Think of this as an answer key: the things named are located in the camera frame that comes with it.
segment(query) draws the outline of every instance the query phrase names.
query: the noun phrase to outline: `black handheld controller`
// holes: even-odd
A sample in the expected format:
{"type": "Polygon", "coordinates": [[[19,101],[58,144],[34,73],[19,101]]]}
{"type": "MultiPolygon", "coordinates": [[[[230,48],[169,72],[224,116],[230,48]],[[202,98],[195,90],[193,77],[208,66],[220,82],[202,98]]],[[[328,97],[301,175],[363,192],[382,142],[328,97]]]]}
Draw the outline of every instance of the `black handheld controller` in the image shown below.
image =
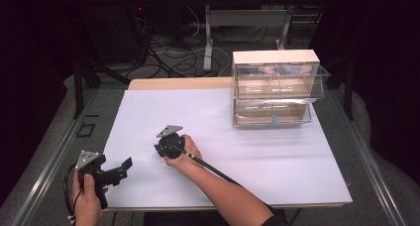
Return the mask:
{"type": "Polygon", "coordinates": [[[168,125],[157,135],[160,140],[155,145],[155,149],[161,158],[168,157],[170,159],[176,159],[182,154],[180,150],[174,148],[184,149],[185,139],[175,133],[181,129],[182,127],[180,126],[168,125]]]}
{"type": "Polygon", "coordinates": [[[82,151],[75,167],[79,171],[80,188],[84,187],[85,174],[91,174],[95,179],[95,193],[101,202],[102,209],[108,207],[103,187],[120,184],[120,180],[127,177],[127,170],[133,165],[132,159],[128,158],[120,167],[105,171],[101,169],[101,165],[105,162],[105,155],[82,151]]]}

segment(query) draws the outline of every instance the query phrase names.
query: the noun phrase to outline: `table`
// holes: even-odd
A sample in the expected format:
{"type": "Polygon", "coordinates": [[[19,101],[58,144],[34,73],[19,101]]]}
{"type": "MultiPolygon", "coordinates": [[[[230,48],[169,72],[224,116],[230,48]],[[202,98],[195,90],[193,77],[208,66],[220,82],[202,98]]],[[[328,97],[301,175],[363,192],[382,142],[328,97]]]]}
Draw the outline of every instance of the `table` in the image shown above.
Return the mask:
{"type": "Polygon", "coordinates": [[[204,160],[276,208],[351,203],[312,109],[312,122],[266,130],[234,129],[230,77],[136,79],[125,92],[105,146],[104,169],[132,157],[128,177],[107,192],[111,211],[214,209],[154,148],[166,125],[192,136],[204,160]]]}
{"type": "Polygon", "coordinates": [[[293,6],[287,6],[285,10],[210,10],[210,6],[206,5],[206,48],[203,69],[211,69],[213,50],[212,26],[282,27],[280,39],[275,40],[275,44],[278,50],[284,50],[287,32],[291,25],[292,13],[293,6]]]}

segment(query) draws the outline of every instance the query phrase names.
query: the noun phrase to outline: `person's right hand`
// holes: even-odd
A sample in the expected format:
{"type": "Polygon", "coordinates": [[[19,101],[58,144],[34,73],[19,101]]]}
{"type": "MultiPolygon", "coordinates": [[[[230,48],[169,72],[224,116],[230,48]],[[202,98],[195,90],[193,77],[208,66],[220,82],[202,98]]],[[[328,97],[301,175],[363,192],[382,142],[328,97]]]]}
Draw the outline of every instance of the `person's right hand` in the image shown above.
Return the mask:
{"type": "MultiPolygon", "coordinates": [[[[194,143],[194,141],[192,141],[191,137],[188,136],[188,135],[182,135],[182,137],[185,140],[184,150],[186,152],[194,155],[196,158],[202,160],[203,158],[201,156],[201,153],[198,150],[197,146],[195,146],[195,143],[194,143]]],[[[165,157],[164,160],[166,161],[166,164],[168,166],[171,166],[171,167],[177,169],[182,174],[186,174],[186,172],[188,170],[191,170],[191,169],[194,169],[194,168],[204,169],[204,166],[197,163],[196,161],[194,161],[193,159],[191,159],[190,157],[188,157],[185,154],[181,154],[176,159],[170,159],[168,157],[165,157]]]]}

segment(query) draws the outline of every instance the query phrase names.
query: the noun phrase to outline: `forearm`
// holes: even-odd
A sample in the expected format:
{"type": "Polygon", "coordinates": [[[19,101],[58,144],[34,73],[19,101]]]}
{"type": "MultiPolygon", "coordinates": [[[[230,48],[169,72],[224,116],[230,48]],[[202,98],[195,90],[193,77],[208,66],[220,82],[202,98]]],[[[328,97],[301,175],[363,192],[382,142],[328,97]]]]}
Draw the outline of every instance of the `forearm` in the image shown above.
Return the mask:
{"type": "Polygon", "coordinates": [[[262,225],[272,215],[256,196],[202,168],[181,172],[212,201],[230,225],[262,225]]]}
{"type": "Polygon", "coordinates": [[[77,221],[76,221],[76,224],[75,224],[75,226],[97,226],[97,225],[99,225],[99,224],[90,223],[90,222],[80,222],[80,223],[78,223],[77,221]]]}

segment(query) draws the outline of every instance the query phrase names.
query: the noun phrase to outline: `white paper sheet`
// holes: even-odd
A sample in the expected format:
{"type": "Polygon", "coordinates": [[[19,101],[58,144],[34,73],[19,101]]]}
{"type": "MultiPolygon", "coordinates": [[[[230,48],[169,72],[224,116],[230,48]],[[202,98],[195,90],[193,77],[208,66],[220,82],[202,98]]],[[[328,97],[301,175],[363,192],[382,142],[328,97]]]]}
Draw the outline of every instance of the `white paper sheet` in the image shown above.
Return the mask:
{"type": "Polygon", "coordinates": [[[154,144],[166,125],[183,126],[204,161],[272,205],[350,203],[349,191],[311,106],[312,122],[243,130],[231,124],[230,89],[128,90],[105,147],[103,169],[132,157],[128,177],[106,194],[109,207],[212,206],[154,144]]]}

